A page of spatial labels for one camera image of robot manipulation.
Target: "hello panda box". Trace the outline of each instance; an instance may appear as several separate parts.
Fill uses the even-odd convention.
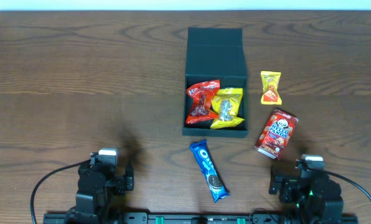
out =
[[[274,110],[255,147],[272,159],[280,159],[298,119],[284,111]]]

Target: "candy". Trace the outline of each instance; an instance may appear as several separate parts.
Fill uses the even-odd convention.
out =
[[[280,159],[298,121],[294,116],[274,110],[256,143],[257,151],[272,159]]]
[[[281,105],[283,101],[277,92],[281,72],[261,71],[260,76],[263,84],[263,95],[260,103],[264,105]]]
[[[187,89],[187,95],[192,98],[193,104],[185,120],[186,124],[218,118],[217,114],[210,110],[210,105],[219,88],[220,80],[213,80],[194,84]]]
[[[210,193],[212,194],[213,201],[217,202],[230,194],[226,191],[222,181],[217,175],[215,166],[210,158],[206,140],[193,143],[190,145],[190,150],[194,154],[195,159],[200,167],[200,171],[204,175],[208,183]]]
[[[218,113],[211,129],[235,127],[239,125],[243,118],[238,118],[238,110],[242,99],[242,88],[226,88],[219,90],[212,100],[213,110]]]

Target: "blue oreo package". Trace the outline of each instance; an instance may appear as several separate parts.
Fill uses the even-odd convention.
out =
[[[190,150],[194,154],[195,159],[200,167],[200,171],[208,183],[210,193],[212,193],[213,201],[217,202],[219,199],[230,196],[216,173],[215,166],[210,159],[206,140],[191,144]]]

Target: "yellow snack packet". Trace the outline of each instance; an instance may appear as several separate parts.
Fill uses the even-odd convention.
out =
[[[214,119],[211,129],[235,127],[239,125],[243,118],[238,118],[243,90],[242,88],[226,88],[216,93],[212,100],[213,110],[218,114],[218,119]]]
[[[263,105],[281,105],[283,101],[277,92],[281,72],[261,71],[260,76],[263,84],[263,95],[260,103]]]

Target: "green box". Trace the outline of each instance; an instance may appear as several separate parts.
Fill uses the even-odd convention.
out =
[[[238,117],[244,122],[234,128],[210,129],[211,121],[185,124],[192,106],[192,98],[184,97],[182,134],[187,136],[215,136],[244,138],[248,130],[248,72],[242,46],[241,29],[188,29],[185,89],[193,84],[220,80],[220,88],[243,88]]]

